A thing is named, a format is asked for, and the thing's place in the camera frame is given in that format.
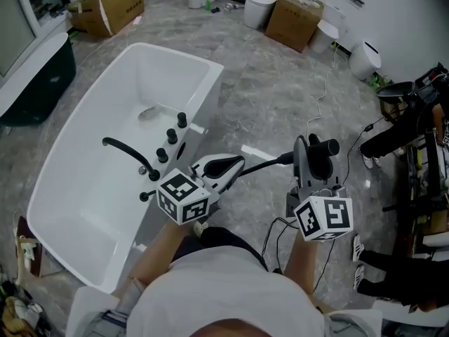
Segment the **white bathtub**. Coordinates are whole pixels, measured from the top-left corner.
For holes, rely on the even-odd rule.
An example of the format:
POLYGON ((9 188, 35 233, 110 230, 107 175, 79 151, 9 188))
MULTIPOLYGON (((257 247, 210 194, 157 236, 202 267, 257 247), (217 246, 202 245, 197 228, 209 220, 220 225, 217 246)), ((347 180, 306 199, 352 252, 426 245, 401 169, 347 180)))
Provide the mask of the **white bathtub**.
POLYGON ((134 244, 149 243, 166 222, 156 184, 140 162, 102 139, 142 154, 161 175, 186 169, 215 116, 224 67, 169 48, 126 48, 88 89, 54 142, 32 193, 27 224, 46 250, 84 284, 115 290, 134 244), (177 126, 177 114, 187 127, 177 126), (170 145, 166 131, 178 141, 170 145), (164 148, 168 161, 156 156, 164 148))

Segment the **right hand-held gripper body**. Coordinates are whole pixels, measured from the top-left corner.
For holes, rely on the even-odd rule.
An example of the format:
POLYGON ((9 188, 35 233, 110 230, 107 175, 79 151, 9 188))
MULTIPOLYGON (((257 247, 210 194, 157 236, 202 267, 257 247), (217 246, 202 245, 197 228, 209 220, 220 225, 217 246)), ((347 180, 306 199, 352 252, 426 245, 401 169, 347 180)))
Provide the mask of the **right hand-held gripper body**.
POLYGON ((288 193, 286 215, 296 219, 306 242, 331 241, 353 230, 353 204, 342 185, 315 191, 305 199, 288 193))

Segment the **person's left forearm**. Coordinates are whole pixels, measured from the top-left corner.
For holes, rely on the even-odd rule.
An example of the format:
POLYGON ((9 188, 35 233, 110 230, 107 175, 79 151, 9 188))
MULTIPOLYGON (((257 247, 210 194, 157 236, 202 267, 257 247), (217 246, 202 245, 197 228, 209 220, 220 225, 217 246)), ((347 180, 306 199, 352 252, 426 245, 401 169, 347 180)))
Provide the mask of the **person's left forearm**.
POLYGON ((182 240, 191 232, 192 223, 177 225, 169 220, 139 257, 125 282, 113 295, 121 298, 131 282, 137 280, 143 286, 149 286, 155 279, 165 274, 182 240))

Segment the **person's white shirt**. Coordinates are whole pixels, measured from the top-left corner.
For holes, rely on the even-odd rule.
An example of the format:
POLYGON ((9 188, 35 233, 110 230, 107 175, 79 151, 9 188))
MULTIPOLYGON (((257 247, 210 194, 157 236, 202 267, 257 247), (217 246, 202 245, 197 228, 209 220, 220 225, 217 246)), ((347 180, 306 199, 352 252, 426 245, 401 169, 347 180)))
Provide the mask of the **person's white shirt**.
POLYGON ((376 310, 319 311, 290 279, 223 246, 179 258, 149 286, 131 282, 120 299, 79 289, 66 336, 192 337, 220 322, 270 337, 380 337, 382 328, 376 310))

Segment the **tall cardboard box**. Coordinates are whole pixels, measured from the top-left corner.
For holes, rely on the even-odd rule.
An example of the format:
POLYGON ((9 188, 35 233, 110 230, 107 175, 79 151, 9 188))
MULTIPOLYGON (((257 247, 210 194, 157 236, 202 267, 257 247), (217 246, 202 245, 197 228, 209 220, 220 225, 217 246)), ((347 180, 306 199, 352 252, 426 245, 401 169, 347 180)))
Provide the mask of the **tall cardboard box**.
POLYGON ((277 0, 265 36, 301 53, 322 15, 323 8, 305 8, 291 0, 277 0))

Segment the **large open cardboard box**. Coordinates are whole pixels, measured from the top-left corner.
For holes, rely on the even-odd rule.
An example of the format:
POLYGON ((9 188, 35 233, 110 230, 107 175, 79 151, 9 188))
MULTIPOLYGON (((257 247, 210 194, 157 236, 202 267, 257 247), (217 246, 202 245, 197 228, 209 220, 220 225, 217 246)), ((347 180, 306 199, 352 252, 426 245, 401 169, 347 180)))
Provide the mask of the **large open cardboard box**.
POLYGON ((76 0, 66 5, 72 27, 95 37, 111 37, 145 10, 144 0, 76 0))

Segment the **black curved faucet spout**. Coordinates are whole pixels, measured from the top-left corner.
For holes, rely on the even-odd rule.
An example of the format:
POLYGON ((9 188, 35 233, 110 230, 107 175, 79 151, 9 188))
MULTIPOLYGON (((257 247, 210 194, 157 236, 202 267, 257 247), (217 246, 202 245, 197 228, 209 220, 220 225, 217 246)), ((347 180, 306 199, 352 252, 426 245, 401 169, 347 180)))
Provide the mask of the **black curved faucet spout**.
POLYGON ((102 139, 102 144, 104 146, 111 145, 118 150, 121 150, 122 152, 125 152, 132 158, 136 159, 138 162, 141 163, 142 166, 144 166, 148 172, 149 179, 151 181, 157 181, 160 178, 160 173, 158 170, 152 167, 152 165, 149 163, 149 161, 138 151, 134 150, 132 147, 129 147, 127 144, 114 139, 110 137, 105 137, 102 139))

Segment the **black round bin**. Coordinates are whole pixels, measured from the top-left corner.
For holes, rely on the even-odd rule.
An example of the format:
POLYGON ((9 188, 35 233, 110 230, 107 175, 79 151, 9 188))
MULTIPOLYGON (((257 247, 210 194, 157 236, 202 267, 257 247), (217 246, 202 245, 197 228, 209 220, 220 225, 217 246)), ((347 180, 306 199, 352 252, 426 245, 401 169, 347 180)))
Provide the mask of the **black round bin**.
POLYGON ((376 96, 383 102, 389 104, 399 104, 403 98, 414 92, 415 83, 413 81, 404 81, 386 85, 376 91, 376 96))

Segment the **person's black trousers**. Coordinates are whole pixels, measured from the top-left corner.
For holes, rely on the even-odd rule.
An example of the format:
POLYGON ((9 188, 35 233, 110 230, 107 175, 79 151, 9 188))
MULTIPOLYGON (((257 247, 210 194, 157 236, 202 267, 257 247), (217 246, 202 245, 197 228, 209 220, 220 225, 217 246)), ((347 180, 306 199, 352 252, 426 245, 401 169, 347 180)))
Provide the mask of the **person's black trousers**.
POLYGON ((224 227, 206 227, 201 232, 193 232, 183 238, 172 259, 172 263, 181 257, 204 249, 233 246, 249 252, 258 263, 268 270, 264 258, 245 240, 224 227))

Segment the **person's right forearm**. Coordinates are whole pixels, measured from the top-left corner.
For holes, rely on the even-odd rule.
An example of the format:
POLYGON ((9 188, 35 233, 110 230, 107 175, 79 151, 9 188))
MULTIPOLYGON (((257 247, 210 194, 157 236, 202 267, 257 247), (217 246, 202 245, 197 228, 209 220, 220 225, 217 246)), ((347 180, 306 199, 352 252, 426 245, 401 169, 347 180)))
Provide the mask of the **person's right forearm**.
POLYGON ((295 282, 307 295, 314 290, 316 257, 320 242, 306 242, 300 232, 296 234, 283 275, 295 282))

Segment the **black handheld shower head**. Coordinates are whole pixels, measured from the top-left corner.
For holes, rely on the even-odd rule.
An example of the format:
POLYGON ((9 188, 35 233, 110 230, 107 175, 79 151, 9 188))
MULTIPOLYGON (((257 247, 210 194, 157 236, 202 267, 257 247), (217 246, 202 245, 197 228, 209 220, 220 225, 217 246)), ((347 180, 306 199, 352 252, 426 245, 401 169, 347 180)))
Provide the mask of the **black handheld shower head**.
POLYGON ((293 151, 282 154, 275 159, 276 164, 289 165, 301 161, 324 160, 336 156, 340 152, 340 145, 336 139, 320 141, 316 134, 311 134, 311 141, 299 135, 295 141, 293 151))

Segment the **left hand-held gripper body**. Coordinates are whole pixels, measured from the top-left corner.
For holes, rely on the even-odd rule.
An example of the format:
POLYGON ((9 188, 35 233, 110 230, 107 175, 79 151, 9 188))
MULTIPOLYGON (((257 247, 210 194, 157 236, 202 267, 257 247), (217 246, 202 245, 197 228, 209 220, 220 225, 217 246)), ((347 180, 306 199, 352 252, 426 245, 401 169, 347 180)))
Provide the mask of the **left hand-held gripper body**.
POLYGON ((158 207, 175 223, 184 225, 207 216, 220 195, 200 177, 174 168, 157 183, 158 207))

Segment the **dark green bathtub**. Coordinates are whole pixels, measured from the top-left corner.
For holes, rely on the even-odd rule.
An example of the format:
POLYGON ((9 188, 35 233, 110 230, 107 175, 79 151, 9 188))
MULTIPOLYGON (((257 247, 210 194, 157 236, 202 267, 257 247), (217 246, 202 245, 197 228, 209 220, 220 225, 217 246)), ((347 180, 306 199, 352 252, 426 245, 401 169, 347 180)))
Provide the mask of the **dark green bathtub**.
POLYGON ((43 123, 75 76, 69 35, 59 33, 38 47, 0 88, 0 126, 43 123))

